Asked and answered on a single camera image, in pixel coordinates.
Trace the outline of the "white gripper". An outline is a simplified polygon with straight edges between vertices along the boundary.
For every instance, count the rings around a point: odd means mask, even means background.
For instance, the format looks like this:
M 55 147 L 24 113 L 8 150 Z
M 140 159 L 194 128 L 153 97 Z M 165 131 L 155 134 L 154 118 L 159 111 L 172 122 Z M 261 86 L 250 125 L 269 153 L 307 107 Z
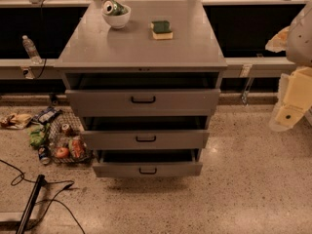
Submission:
M 312 68 L 300 66 L 290 75 L 282 74 L 277 98 L 269 128 L 284 132 L 293 128 L 312 107 Z

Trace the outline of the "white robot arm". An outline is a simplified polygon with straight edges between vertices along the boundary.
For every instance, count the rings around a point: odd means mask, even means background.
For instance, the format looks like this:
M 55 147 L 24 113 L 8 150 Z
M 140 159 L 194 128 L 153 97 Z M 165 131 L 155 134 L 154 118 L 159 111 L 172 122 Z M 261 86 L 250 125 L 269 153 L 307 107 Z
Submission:
M 291 75 L 279 80 L 278 101 L 269 128 L 283 132 L 294 127 L 312 107 L 312 1 L 309 1 L 290 26 L 280 30 L 265 45 L 273 53 L 286 52 L 287 60 L 296 65 Z

